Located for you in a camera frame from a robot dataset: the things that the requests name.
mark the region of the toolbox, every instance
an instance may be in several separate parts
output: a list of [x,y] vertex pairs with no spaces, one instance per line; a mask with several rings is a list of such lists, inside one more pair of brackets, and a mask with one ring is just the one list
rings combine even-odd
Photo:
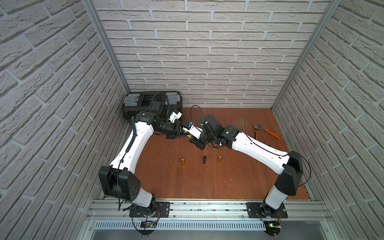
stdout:
[[[122,104],[122,115],[125,119],[130,120],[140,111],[147,111],[153,95],[156,93],[164,93],[167,95],[169,104],[172,109],[176,109],[182,113],[183,98],[179,91],[150,91],[141,93],[129,93]],[[155,101],[161,101],[167,105],[167,100],[163,94],[158,94]]]

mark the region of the wire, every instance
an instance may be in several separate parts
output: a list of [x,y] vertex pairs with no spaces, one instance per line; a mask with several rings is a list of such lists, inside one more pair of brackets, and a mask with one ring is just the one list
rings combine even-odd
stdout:
[[129,201],[127,201],[127,200],[121,201],[121,203],[119,204],[119,208],[121,208],[121,206],[122,206],[123,203],[127,203],[127,202],[129,202]]
[[146,216],[145,224],[144,224],[144,230],[143,230],[143,233],[141,234],[141,237],[143,237],[143,235],[144,235],[145,227],[147,226],[147,221],[148,221],[148,216]]
[[120,175],[120,171],[119,171],[119,169],[120,169],[120,164],[121,164],[121,162],[122,161],[124,161],[123,159],[124,159],[124,156],[121,158],[121,160],[120,160],[120,162],[119,162],[119,166],[118,166],[118,178],[117,178],[117,183],[118,183],[118,199],[119,199],[119,209],[118,209],[118,211],[120,211],[120,190],[119,190],[119,175]]
[[135,138],[137,136],[137,131],[136,131],[136,124],[135,124],[135,116],[132,116],[131,117],[131,125],[132,125],[132,138],[131,138],[131,141],[129,142],[128,146],[127,146],[127,149],[125,149],[125,152],[129,152],[129,150],[131,149],[132,145],[133,145],[133,142],[135,141]]
[[159,215],[158,215],[158,217],[157,217],[157,221],[156,221],[156,223],[158,223],[159,220],[160,220],[160,210],[159,210],[159,208],[157,208],[157,211],[158,211]]
[[281,222],[281,215],[280,213],[278,212],[277,213],[277,222],[276,223],[280,223]]
[[269,153],[272,153],[272,154],[274,154],[274,155],[276,155],[276,156],[279,156],[279,157],[285,157],[285,156],[288,156],[288,155],[292,152],[292,151],[290,151],[289,153],[287,153],[287,154],[281,156],[280,154],[276,154],[276,153],[274,153],[274,152],[268,151],[268,150],[266,150],[265,148],[263,148],[262,146],[259,146],[259,145],[257,145],[255,142],[253,142],[252,139],[248,136],[248,134],[246,134],[245,132],[243,132],[243,133],[248,137],[248,139],[249,139],[249,141],[251,141],[251,143],[255,144],[255,145],[258,146],[259,148],[261,148],[261,149],[263,149],[263,150],[265,150],[265,151],[267,151],[267,152],[269,152]]
[[214,146],[214,144],[211,142],[210,144],[212,144],[212,146],[211,145],[209,145],[209,143],[207,144],[208,145],[208,147],[210,147],[210,148],[217,148],[219,145],[217,144],[216,146]]
[[193,105],[193,106],[189,109],[189,114],[190,114],[190,116],[191,116],[192,124],[195,125],[195,127],[196,127],[196,124],[194,123],[193,118],[192,118],[192,108],[193,108],[194,106],[196,106],[196,107],[198,107],[198,108],[200,109],[201,114],[203,115],[204,120],[205,120],[205,121],[207,121],[207,120],[205,119],[205,115],[204,115],[204,113],[203,113],[203,110],[201,110],[201,107],[200,107],[199,105]]
[[298,187],[301,187],[301,186],[303,186],[304,184],[306,184],[309,180],[310,180],[310,178],[311,178],[311,174],[312,174],[312,167],[311,167],[311,165],[310,165],[310,163],[308,162],[308,160],[307,159],[305,159],[305,157],[303,157],[303,155],[300,155],[302,158],[304,158],[304,160],[307,162],[307,164],[308,164],[308,166],[309,166],[309,168],[310,168],[310,175],[308,176],[308,179],[303,183],[303,184],[300,184]]
[[141,232],[136,228],[135,224],[133,223],[133,217],[131,217],[131,220],[132,220],[132,224],[133,224],[133,226],[135,227],[136,231],[137,231],[138,233],[141,234]]
[[169,111],[170,111],[170,109],[171,109],[172,106],[169,104],[168,96],[167,96],[165,93],[162,93],[162,92],[157,92],[157,93],[155,93],[155,94],[153,95],[152,99],[151,99],[151,102],[149,103],[149,108],[148,108],[148,110],[151,109],[151,107],[152,107],[152,101],[155,100],[155,97],[156,97],[157,95],[159,95],[159,94],[162,94],[162,95],[164,95],[164,96],[166,97],[166,100],[167,100],[167,103],[168,103],[167,114],[166,114],[166,121],[168,121],[168,119],[169,119],[169,115],[168,115],[168,114],[169,114]]
[[280,215],[280,213],[278,212],[278,214],[279,214],[279,217],[280,217],[280,227],[281,227],[281,215]]

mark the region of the brown wooden floor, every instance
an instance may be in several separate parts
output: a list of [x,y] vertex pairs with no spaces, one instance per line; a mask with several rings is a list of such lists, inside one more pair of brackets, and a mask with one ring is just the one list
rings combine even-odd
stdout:
[[[258,139],[279,150],[288,151],[283,136],[270,109],[203,108],[205,115],[212,114],[223,127],[232,125],[254,137],[253,124],[261,124],[281,137],[277,140],[265,131]],[[198,108],[192,109],[195,122],[202,118]],[[189,108],[183,109],[182,124],[190,121]],[[188,142],[188,138],[167,140],[152,135],[136,166],[135,175],[141,187],[157,198],[184,199],[264,199],[273,186],[277,174],[250,156],[226,147],[208,146],[202,151]],[[304,200],[309,196],[300,187],[294,197]]]

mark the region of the white brick wall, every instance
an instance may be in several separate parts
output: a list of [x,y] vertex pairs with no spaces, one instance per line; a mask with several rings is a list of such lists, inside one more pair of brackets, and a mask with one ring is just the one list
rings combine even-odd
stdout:
[[[186,107],[198,103],[247,108],[271,106],[328,4],[328,0],[94,2],[133,91],[174,89],[182,92]],[[274,90],[260,90],[258,101],[241,92],[230,93],[264,86]],[[195,90],[201,92],[199,99],[191,95]]]
[[0,239],[76,238],[124,95],[82,1],[0,1]]
[[342,239],[384,238],[383,11],[343,0],[275,111]]

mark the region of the metal vent grille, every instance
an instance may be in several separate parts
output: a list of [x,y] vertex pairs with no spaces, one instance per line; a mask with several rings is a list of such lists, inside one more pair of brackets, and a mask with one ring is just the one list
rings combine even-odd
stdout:
[[[133,220],[137,229],[142,220]],[[98,220],[95,230],[133,230],[132,220]],[[156,230],[265,231],[260,220],[160,220]]]

